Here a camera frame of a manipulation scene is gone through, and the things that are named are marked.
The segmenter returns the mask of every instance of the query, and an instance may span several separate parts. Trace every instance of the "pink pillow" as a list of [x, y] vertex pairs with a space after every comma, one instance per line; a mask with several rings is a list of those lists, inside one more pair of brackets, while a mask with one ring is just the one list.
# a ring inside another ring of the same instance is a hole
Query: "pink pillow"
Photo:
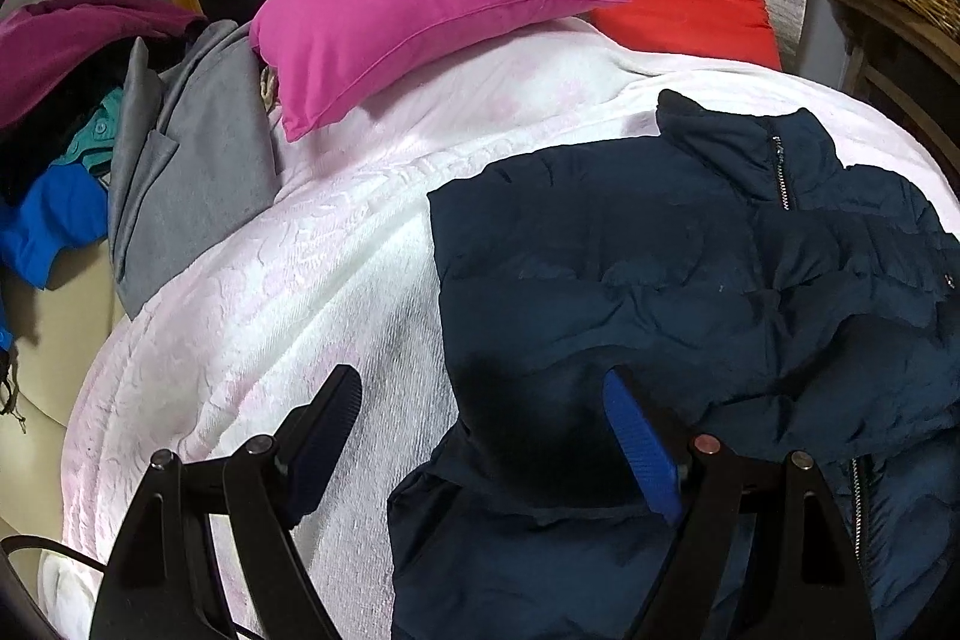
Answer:
[[287, 140], [411, 71], [523, 25], [628, 0], [267, 0], [250, 41], [277, 69]]

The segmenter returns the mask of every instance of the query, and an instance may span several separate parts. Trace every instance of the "metal screw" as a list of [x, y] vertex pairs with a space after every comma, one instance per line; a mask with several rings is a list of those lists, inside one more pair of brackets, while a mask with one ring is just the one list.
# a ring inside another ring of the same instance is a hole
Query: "metal screw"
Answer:
[[793, 461], [795, 467], [800, 469], [813, 469], [813, 456], [804, 451], [794, 451], [790, 454], [790, 461]]
[[160, 448], [157, 453], [150, 456], [150, 466], [154, 469], [166, 469], [173, 461], [173, 452], [168, 448]]
[[256, 434], [255, 437], [247, 440], [247, 443], [244, 445], [244, 450], [251, 456], [259, 456], [261, 453], [269, 451], [272, 447], [274, 447], [274, 439], [270, 434]]
[[693, 438], [693, 447], [696, 448], [700, 453], [706, 453], [707, 456], [713, 456], [716, 453], [720, 453], [720, 440], [713, 436], [713, 434], [697, 434], [697, 437]]

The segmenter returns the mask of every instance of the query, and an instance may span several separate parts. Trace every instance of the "white blanket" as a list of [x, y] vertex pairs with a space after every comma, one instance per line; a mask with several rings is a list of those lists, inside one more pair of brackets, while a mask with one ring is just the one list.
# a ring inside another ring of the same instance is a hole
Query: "white blanket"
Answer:
[[[844, 164], [911, 179], [944, 228], [960, 209], [928, 153], [871, 108], [740, 63], [629, 52], [579, 20], [526, 28], [421, 68], [295, 145], [278, 141], [277, 204], [211, 248], [90, 369], [64, 447], [64, 541], [106, 561], [150, 454], [224, 456], [272, 432], [338, 362], [364, 405], [320, 509], [294, 540], [346, 640], [390, 636], [385, 501], [456, 410], [443, 368], [426, 194], [549, 145], [655, 134], [656, 96], [710, 109], [808, 107]], [[215, 528], [234, 619], [256, 626], [224, 524]], [[43, 601], [86, 637], [97, 581], [48, 558]]]

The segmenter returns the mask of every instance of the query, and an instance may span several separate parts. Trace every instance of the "blue jacket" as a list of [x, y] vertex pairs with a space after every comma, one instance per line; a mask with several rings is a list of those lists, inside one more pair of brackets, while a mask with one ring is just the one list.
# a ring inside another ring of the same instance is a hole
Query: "blue jacket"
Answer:
[[[944, 576], [960, 516], [960, 244], [893, 172], [844, 169], [806, 110], [674, 92], [656, 138], [551, 148], [430, 196], [460, 418], [389, 503], [395, 637], [619, 640], [671, 541], [608, 427], [630, 365], [743, 456], [812, 453], [877, 636]], [[744, 518], [710, 636], [726, 636]]]

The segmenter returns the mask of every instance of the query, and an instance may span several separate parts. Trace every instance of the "black cable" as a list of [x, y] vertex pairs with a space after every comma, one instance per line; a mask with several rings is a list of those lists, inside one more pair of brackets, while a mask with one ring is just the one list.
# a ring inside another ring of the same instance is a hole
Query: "black cable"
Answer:
[[[85, 564], [90, 569], [96, 570], [99, 573], [104, 573], [107, 571], [107, 565], [101, 564], [94, 558], [90, 558], [87, 555], [81, 554], [79, 551], [74, 551], [72, 548], [69, 548], [62, 543], [48, 540], [46, 537], [37, 537], [37, 535], [34, 534], [14, 534], [10, 537], [4, 537], [3, 540], [0, 540], [0, 549], [3, 550], [3, 553], [8, 558], [11, 554], [15, 554], [17, 551], [27, 551], [35, 548], [40, 548], [43, 551], [50, 551], [53, 554], [60, 554], [61, 557], [72, 558], [72, 560], [78, 561], [80, 564]], [[233, 628], [236, 630], [237, 634], [242, 634], [243, 637], [247, 637], [248, 640], [264, 640], [264, 638], [258, 635], [256, 632], [243, 627], [241, 624], [234, 623]]]
[[20, 386], [16, 381], [16, 370], [11, 372], [10, 353], [6, 350], [0, 350], [0, 387], [7, 393], [6, 401], [0, 399], [0, 415], [13, 415], [16, 422], [20, 424], [20, 429], [23, 429], [23, 434], [27, 434], [27, 419], [16, 408], [16, 402], [20, 396]]

